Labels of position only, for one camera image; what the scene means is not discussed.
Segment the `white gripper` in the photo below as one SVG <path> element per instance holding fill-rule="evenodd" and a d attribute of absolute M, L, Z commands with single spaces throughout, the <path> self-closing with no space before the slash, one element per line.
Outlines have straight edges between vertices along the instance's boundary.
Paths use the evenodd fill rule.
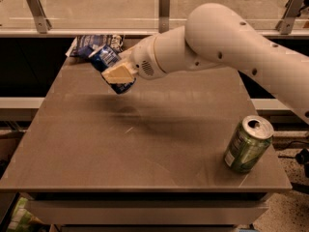
<path fill-rule="evenodd" d="M 145 79 L 162 78 L 166 72 L 160 67 L 155 56 L 155 41 L 158 35 L 141 40 L 134 47 L 122 51 L 119 56 L 122 60 L 130 60 L 138 70 L 138 74 Z M 122 84 L 134 81 L 134 74 L 125 64 L 113 66 L 101 73 L 110 84 Z"/>

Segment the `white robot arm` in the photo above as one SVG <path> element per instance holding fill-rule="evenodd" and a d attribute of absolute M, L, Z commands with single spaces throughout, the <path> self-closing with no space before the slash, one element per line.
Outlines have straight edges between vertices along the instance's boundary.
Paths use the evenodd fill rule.
<path fill-rule="evenodd" d="M 247 75 L 309 123 L 309 57 L 271 42 L 221 4 L 197 7 L 184 26 L 142 40 L 101 75 L 117 84 L 221 67 Z"/>

